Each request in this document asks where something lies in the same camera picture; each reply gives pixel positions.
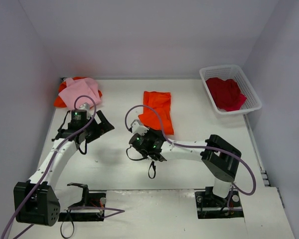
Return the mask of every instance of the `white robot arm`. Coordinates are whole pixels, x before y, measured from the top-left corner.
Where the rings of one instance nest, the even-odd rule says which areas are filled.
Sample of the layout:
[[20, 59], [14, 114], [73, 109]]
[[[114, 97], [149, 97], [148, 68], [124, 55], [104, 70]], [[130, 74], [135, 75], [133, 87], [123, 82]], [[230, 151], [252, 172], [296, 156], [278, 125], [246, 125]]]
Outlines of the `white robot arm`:
[[[26, 182], [18, 182], [14, 187], [14, 206], [17, 209], [41, 180], [44, 172], [48, 170], [37, 189], [16, 215], [18, 222], [52, 226], [57, 222], [60, 212], [73, 204], [84, 205], [87, 203], [89, 195], [87, 185], [70, 183], [64, 190], [56, 190], [55, 186], [69, 159], [77, 150], [80, 150], [81, 143], [85, 142], [87, 148], [88, 143], [114, 129], [103, 113], [97, 111], [96, 114], [101, 123], [97, 123], [93, 119], [84, 131], [73, 137], [70, 136], [70, 139], [58, 148], [65, 138], [87, 124], [88, 119], [91, 118], [88, 109], [89, 105], [84, 104], [79, 110], [71, 111], [71, 122], [68, 124], [68, 128], [62, 129], [64, 123], [61, 125], [57, 136], [52, 140], [54, 143], [51, 151], [38, 170]], [[50, 165], [51, 157], [55, 153], [54, 161]]]
[[204, 162], [215, 176], [213, 194], [226, 198], [231, 184], [235, 180], [239, 161], [227, 154], [201, 148], [178, 147], [174, 144], [189, 146], [212, 146], [227, 150], [241, 156], [241, 152], [217, 135], [211, 135], [206, 141], [174, 141], [168, 142], [162, 135], [161, 130], [153, 130], [144, 126], [139, 120], [131, 124], [133, 134], [129, 144], [138, 151], [143, 158], [152, 161], [169, 161], [176, 159], [194, 160]]

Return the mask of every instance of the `laundry basket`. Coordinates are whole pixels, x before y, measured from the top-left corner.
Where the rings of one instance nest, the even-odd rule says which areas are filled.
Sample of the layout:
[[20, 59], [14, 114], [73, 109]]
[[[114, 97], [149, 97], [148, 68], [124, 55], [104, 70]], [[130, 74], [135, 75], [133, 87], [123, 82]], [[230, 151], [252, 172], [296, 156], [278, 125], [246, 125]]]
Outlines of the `laundry basket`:
[[[209, 98], [213, 104], [215, 111], [221, 115], [244, 115], [252, 111], [259, 110], [262, 107], [262, 103], [259, 100], [255, 90], [249, 83], [243, 70], [237, 65], [221, 65], [221, 66], [211, 66], [200, 69], [199, 71], [203, 84], [209, 95]], [[210, 94], [206, 81], [209, 78], [218, 77], [223, 81], [227, 79], [233, 79], [237, 82], [241, 93], [247, 97], [245, 103], [241, 106], [238, 111], [227, 112], [225, 110], [219, 109], [214, 102], [213, 97]]]

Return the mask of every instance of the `towel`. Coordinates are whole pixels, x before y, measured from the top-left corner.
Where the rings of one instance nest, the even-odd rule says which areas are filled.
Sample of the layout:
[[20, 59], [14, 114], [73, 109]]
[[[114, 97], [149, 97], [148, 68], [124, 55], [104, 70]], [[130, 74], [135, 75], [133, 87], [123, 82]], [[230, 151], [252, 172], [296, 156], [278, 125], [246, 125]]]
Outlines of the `towel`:
[[[81, 79], [85, 79], [87, 77], [74, 77], [73, 80], [74, 81], [77, 81], [77, 80], [81, 80]], [[67, 84], [66, 84], [66, 81], [62, 82], [59, 86], [59, 93], [61, 91], [63, 91], [65, 88], [67, 87]], [[98, 93], [99, 93], [99, 96], [102, 97], [102, 92], [100, 90], [98, 90]], [[57, 98], [55, 99], [54, 101], [54, 104], [53, 104], [55, 107], [60, 107], [60, 108], [65, 108], [66, 105], [64, 103], [64, 101], [61, 99], [60, 96], [57, 96]]]
[[[93, 93], [92, 89], [84, 81], [84, 79], [82, 81], [75, 82], [70, 86], [67, 86], [63, 91], [59, 93], [59, 96], [64, 101], [69, 110], [74, 110], [74, 102], [81, 95], [87, 95], [91, 97], [96, 104], [99, 104], [101, 102], [100, 96], [96, 96]], [[89, 98], [82, 97], [77, 101], [76, 107], [79, 108], [85, 102], [87, 102], [90, 106], [93, 106], [93, 103]]]
[[[164, 132], [174, 135], [173, 125], [170, 118], [170, 92], [147, 92], [144, 91], [143, 104], [157, 111], [163, 122]], [[161, 130], [160, 123], [156, 114], [144, 107], [143, 114], [139, 115], [140, 121], [153, 129]]]
[[217, 77], [206, 81], [216, 106], [226, 111], [237, 111], [246, 101], [238, 84], [233, 79], [223, 81]]

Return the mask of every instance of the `orange cloth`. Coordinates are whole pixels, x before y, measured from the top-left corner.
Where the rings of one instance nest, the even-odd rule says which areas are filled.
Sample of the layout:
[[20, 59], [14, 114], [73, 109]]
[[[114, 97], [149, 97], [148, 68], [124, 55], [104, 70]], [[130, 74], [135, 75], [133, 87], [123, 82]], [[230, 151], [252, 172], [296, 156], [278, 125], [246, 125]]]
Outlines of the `orange cloth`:
[[[174, 135], [173, 125], [170, 119], [170, 92], [147, 92], [144, 91], [143, 104], [152, 107], [157, 111], [163, 122], [166, 134]], [[159, 120], [156, 114], [150, 109], [144, 107], [144, 113], [139, 115], [140, 121], [153, 129], [161, 130]]]
[[[80, 80], [80, 79], [84, 79], [84, 78], [86, 78], [86, 77], [74, 77], [73, 79], [74, 80]], [[64, 81], [64, 82], [62, 82], [61, 83], [61, 85], [59, 86], [59, 93], [61, 92], [61, 91], [63, 91], [64, 89], [66, 88], [66, 82]], [[65, 108], [66, 107], [66, 105], [65, 105], [65, 103], [64, 103], [64, 101], [61, 99], [61, 97], [59, 97], [59, 96], [57, 96], [57, 98], [55, 99], [55, 101], [54, 101], [54, 104], [53, 104], [55, 107], [60, 107], [60, 108]]]

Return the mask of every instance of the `cable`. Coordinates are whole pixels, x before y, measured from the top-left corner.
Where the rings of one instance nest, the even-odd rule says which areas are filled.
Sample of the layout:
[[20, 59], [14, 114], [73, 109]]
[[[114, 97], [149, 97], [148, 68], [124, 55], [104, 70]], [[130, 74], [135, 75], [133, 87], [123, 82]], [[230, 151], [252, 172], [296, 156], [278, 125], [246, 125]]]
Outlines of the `cable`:
[[31, 224], [30, 226], [28, 226], [27, 228], [25, 228], [22, 232], [20, 232], [17, 236], [15, 236], [13, 239], [19, 238], [20, 236], [22, 236], [27, 230], [29, 230], [33, 226], [34, 226], [34, 224]]
[[81, 150], [81, 148], [79, 147], [79, 151], [80, 151], [80, 153], [81, 154], [83, 154], [83, 155], [85, 155], [85, 154], [87, 154], [87, 152], [88, 152], [88, 143], [87, 143], [87, 141], [85, 141], [85, 147], [84, 147], [84, 152]]
[[100, 205], [101, 205], [101, 208], [103, 208], [104, 205], [103, 205], [103, 203], [101, 202], [101, 199], [99, 200], [99, 203], [100, 203]]
[[225, 203], [225, 205], [219, 210], [219, 214], [221, 214], [221, 212], [224, 210], [225, 207], [226, 207], [226, 203]]
[[[153, 171], [154, 171], [154, 175], [153, 177], [150, 176], [150, 168], [153, 168]], [[148, 176], [150, 179], [153, 179], [156, 177], [156, 166], [155, 166], [155, 161], [152, 161], [149, 165], [149, 170], [148, 170]]]
[[61, 126], [59, 127], [58, 132], [60, 132], [60, 131], [62, 130], [62, 127], [64, 126], [65, 121], [66, 121], [66, 118], [67, 118], [67, 116], [68, 116], [68, 114], [69, 114], [70, 112], [71, 112], [71, 111], [67, 111], [67, 112], [66, 112], [66, 115], [65, 115], [65, 117], [64, 117], [63, 123], [62, 123]]
[[[72, 234], [71, 234], [70, 236], [66, 237], [66, 236], [63, 234], [63, 232], [62, 232], [62, 226], [63, 226], [64, 221], [65, 221], [68, 217], [70, 218], [70, 222], [71, 222], [71, 224], [72, 224], [73, 231], [72, 231]], [[61, 233], [61, 236], [62, 236], [64, 239], [69, 239], [69, 238], [71, 238], [71, 237], [73, 236], [73, 234], [74, 234], [74, 230], [75, 230], [75, 228], [74, 228], [74, 222], [73, 222], [73, 219], [72, 219], [72, 217], [71, 217], [71, 210], [66, 210], [66, 217], [65, 217], [64, 221], [62, 222], [62, 224], [61, 224], [61, 226], [60, 226], [60, 233]]]
[[94, 207], [97, 207], [94, 203], [90, 202], [90, 204], [92, 204]]
[[98, 209], [98, 210], [103, 210], [103, 211], [104, 211], [104, 210], [116, 211], [116, 213], [112, 213], [112, 214], [109, 214], [109, 215], [107, 215], [107, 216], [101, 217], [101, 218], [104, 218], [104, 219], [125, 212], [125, 210], [122, 210], [122, 209], [117, 209], [117, 208], [106, 208], [106, 207], [86, 207], [86, 206], [78, 206], [78, 207], [69, 207], [68, 209], [70, 209], [70, 210]]
[[141, 161], [141, 160], [146, 159], [145, 157], [144, 157], [144, 158], [138, 158], [138, 159], [130, 158], [130, 157], [129, 157], [129, 149], [130, 149], [131, 147], [132, 147], [132, 146], [130, 146], [129, 148], [126, 149], [126, 155], [127, 155], [127, 157], [128, 157], [130, 160], [132, 160], [132, 161]]
[[231, 186], [231, 190], [230, 190], [230, 193], [228, 195], [228, 200], [227, 200], [227, 207], [230, 211], [242, 211], [242, 209], [235, 209], [235, 208], [232, 208], [232, 207], [229, 206], [229, 202], [230, 202], [230, 200], [233, 196], [233, 192], [234, 192], [234, 187]]
[[[76, 136], [77, 134], [79, 134], [80, 132], [82, 132], [83, 130], [85, 130], [85, 129], [92, 123], [92, 121], [93, 121], [93, 119], [94, 119], [94, 117], [95, 117], [95, 114], [96, 114], [96, 104], [95, 104], [94, 100], [93, 100], [90, 96], [87, 96], [87, 95], [79, 96], [79, 97], [75, 100], [75, 102], [74, 102], [74, 108], [77, 109], [77, 108], [76, 108], [76, 103], [77, 103], [77, 101], [78, 101], [80, 98], [82, 98], [82, 97], [87, 97], [87, 98], [89, 98], [89, 99], [92, 101], [93, 106], [94, 106], [94, 112], [93, 112], [93, 114], [92, 114], [92, 117], [90, 118], [89, 122], [88, 122], [85, 126], [83, 126], [83, 127], [80, 128], [78, 131], [75, 131], [73, 134], [71, 134], [71, 135], [69, 135], [68, 137], [66, 137], [66, 138], [65, 138], [64, 140], [62, 140], [62, 142], [56, 147], [56, 150], [55, 150], [55, 152], [53, 153], [53, 155], [52, 155], [52, 157], [51, 157], [51, 159], [50, 159], [50, 161], [49, 161], [49, 163], [48, 163], [48, 165], [47, 165], [47, 167], [46, 167], [44, 173], [42, 174], [42, 177], [41, 177], [41, 178], [39, 179], [39, 181], [34, 185], [34, 187], [31, 189], [31, 191], [28, 193], [28, 195], [26, 195], [26, 197], [24, 198], [24, 200], [20, 203], [20, 205], [18, 206], [18, 208], [15, 210], [14, 214], [11, 216], [11, 218], [10, 218], [10, 220], [8, 221], [6, 227], [4, 228], [4, 231], [3, 231], [2, 235], [1, 235], [1, 239], [4, 239], [4, 238], [5, 238], [5, 235], [6, 235], [7, 231], [9, 230], [10, 226], [12, 225], [14, 218], [15, 218], [16, 215], [20, 212], [20, 210], [22, 209], [22, 207], [25, 205], [26, 201], [31, 197], [31, 195], [35, 192], [35, 190], [39, 187], [39, 185], [40, 185], [41, 182], [43, 181], [44, 177], [45, 177], [46, 174], [48, 173], [48, 171], [49, 171], [49, 169], [50, 169], [50, 167], [51, 167], [51, 165], [52, 165], [52, 163], [53, 163], [53, 161], [54, 161], [54, 159], [55, 159], [55, 157], [56, 157], [56, 155], [57, 155], [57, 151], [59, 151], [60, 148], [61, 148], [61, 147], [62, 147], [62, 146], [63, 146], [69, 139], [71, 139], [72, 137]], [[21, 233], [23, 234], [23, 233], [26, 232], [28, 229], [30, 229], [30, 227], [26, 228], [26, 230], [25, 230], [25, 231], [22, 231]]]
[[126, 127], [126, 129], [127, 129], [128, 131], [130, 131], [130, 129], [129, 129], [129, 127], [128, 127], [128, 123], [127, 123], [128, 115], [129, 115], [129, 113], [130, 113], [133, 109], [138, 108], [138, 107], [146, 107], [146, 108], [152, 110], [152, 111], [156, 114], [156, 116], [158, 117], [159, 123], [160, 123], [161, 132], [162, 132], [162, 134], [163, 134], [163, 137], [166, 139], [166, 141], [167, 141], [168, 143], [170, 143], [170, 144], [172, 144], [172, 145], [175, 145], [175, 146], [178, 146], [178, 147], [185, 147], [185, 148], [203, 148], [203, 149], [209, 149], [209, 150], [219, 151], [219, 152], [221, 152], [221, 153], [225, 153], [225, 154], [227, 154], [227, 155], [229, 155], [229, 156], [231, 156], [231, 157], [237, 159], [239, 162], [241, 162], [241, 163], [246, 167], [246, 169], [247, 169], [248, 172], [250, 173], [250, 176], [251, 176], [251, 178], [252, 178], [252, 180], [253, 180], [253, 189], [251, 190], [250, 193], [248, 193], [248, 192], [245, 192], [245, 191], [241, 190], [235, 183], [232, 183], [232, 185], [233, 185], [239, 192], [241, 192], [242, 194], [245, 194], [245, 195], [247, 195], [247, 196], [251, 196], [251, 195], [253, 195], [253, 194], [255, 193], [255, 191], [256, 191], [256, 178], [255, 178], [255, 175], [254, 175], [253, 171], [251, 170], [251, 168], [248, 166], [248, 164], [247, 164], [244, 160], [242, 160], [242, 159], [241, 159], [240, 157], [238, 157], [237, 155], [235, 155], [235, 154], [233, 154], [233, 153], [231, 153], [231, 152], [229, 152], [229, 151], [227, 151], [227, 150], [221, 149], [221, 148], [216, 148], [216, 147], [211, 147], [211, 146], [203, 146], [203, 145], [202, 145], [202, 146], [184, 145], [184, 144], [180, 144], [180, 143], [176, 143], [176, 142], [172, 142], [172, 141], [170, 141], [169, 138], [167, 138], [167, 136], [166, 136], [166, 134], [165, 134], [165, 132], [164, 132], [163, 122], [161, 121], [161, 118], [160, 118], [159, 114], [156, 112], [156, 110], [154, 110], [153, 108], [151, 108], [151, 107], [149, 107], [149, 106], [146, 106], [146, 105], [137, 105], [137, 106], [134, 106], [134, 107], [130, 108], [130, 109], [127, 111], [127, 113], [126, 113], [126, 115], [125, 115], [125, 127]]

